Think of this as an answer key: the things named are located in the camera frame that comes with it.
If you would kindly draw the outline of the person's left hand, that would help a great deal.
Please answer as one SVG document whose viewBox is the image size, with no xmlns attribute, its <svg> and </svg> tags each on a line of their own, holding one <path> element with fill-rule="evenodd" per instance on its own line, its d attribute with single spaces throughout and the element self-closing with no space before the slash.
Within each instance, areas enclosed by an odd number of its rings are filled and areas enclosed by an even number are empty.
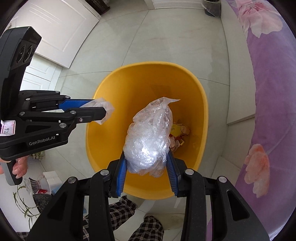
<svg viewBox="0 0 296 241">
<path fill-rule="evenodd" d="M 16 175 L 16 178 L 23 177 L 28 170 L 28 158 L 29 156 L 21 157 L 16 160 L 16 163 L 13 166 L 12 173 Z"/>
</svg>

